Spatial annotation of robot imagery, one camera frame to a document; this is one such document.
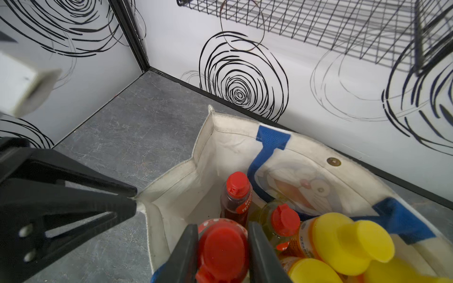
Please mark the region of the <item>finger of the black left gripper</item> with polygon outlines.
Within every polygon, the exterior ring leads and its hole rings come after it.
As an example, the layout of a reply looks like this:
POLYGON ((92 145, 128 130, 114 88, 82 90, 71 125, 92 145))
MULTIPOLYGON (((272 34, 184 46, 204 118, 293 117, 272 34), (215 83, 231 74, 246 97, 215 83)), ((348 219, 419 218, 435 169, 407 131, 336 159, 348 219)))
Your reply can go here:
POLYGON ((125 197, 134 197, 138 189, 103 175, 53 149, 30 146, 27 139, 1 138, 1 182, 24 179, 41 183, 71 182, 125 197))
POLYGON ((22 283, 78 246, 135 216, 137 189, 98 192, 31 180, 1 185, 1 282, 22 283))

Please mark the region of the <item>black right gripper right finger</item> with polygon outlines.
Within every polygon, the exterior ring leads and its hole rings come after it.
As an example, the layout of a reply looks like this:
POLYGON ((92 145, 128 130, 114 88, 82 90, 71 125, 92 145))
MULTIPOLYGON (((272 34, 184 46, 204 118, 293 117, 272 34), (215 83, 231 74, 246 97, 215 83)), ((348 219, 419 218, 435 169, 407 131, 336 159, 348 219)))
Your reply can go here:
POLYGON ((248 225, 251 283, 291 283, 273 247, 257 222, 248 225))

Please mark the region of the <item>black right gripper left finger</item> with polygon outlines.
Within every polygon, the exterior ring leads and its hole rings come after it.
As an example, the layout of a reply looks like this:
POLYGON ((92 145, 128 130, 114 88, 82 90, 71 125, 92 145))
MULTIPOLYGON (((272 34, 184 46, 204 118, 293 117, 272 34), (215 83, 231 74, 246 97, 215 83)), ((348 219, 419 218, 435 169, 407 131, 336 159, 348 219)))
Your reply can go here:
POLYGON ((154 273, 155 283, 195 283, 198 271, 198 226, 189 224, 169 259, 154 273))

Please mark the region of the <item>orange soap bottle yellow cap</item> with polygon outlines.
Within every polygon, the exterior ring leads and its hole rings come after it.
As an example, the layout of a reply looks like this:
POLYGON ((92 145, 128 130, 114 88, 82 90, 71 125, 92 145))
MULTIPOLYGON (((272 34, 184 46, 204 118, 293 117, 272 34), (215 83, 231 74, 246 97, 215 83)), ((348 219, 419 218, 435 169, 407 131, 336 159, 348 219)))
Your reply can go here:
POLYGON ((357 277, 359 283, 451 283, 452 279, 423 275, 405 261, 394 258, 387 263, 372 261, 357 277))
POLYGON ((332 212, 303 221, 284 252, 318 259, 342 275, 358 276, 372 261, 392 260, 395 244, 379 224, 332 212))
POLYGON ((282 257, 280 264, 293 283, 342 283, 337 272, 318 259, 282 257))

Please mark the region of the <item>yellow-green soap bottle red cap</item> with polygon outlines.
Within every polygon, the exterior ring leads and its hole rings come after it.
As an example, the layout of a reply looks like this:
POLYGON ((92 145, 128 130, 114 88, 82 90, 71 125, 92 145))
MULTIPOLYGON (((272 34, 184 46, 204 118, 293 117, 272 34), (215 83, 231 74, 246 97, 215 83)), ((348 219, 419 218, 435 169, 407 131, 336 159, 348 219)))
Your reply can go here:
POLYGON ((279 200, 269 202, 253 212, 248 221, 257 222, 261 226, 278 254, 289 247, 290 240, 298 232, 301 223, 298 213, 279 200))

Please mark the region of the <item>green soap bottle red cap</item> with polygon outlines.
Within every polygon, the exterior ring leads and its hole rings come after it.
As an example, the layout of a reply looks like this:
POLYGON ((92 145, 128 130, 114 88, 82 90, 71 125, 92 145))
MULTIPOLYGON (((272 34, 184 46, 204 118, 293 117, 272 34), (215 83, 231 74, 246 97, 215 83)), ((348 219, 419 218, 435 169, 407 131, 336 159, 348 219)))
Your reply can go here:
POLYGON ((198 226, 198 283, 241 283, 248 274, 247 230, 235 221, 209 219, 198 226))

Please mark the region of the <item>white bag with blue handles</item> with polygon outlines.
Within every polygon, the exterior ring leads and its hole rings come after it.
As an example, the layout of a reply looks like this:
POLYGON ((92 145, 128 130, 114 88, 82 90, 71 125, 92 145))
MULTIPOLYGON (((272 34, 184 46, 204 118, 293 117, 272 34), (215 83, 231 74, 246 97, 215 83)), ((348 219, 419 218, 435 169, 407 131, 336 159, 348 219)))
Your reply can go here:
POLYGON ((213 109, 192 156, 138 196, 153 271, 187 225, 220 216, 221 191, 235 172, 250 179, 251 210, 279 200, 304 221, 329 212, 376 221, 391 234, 398 258, 422 274, 453 275, 452 243, 372 172, 309 137, 213 109))

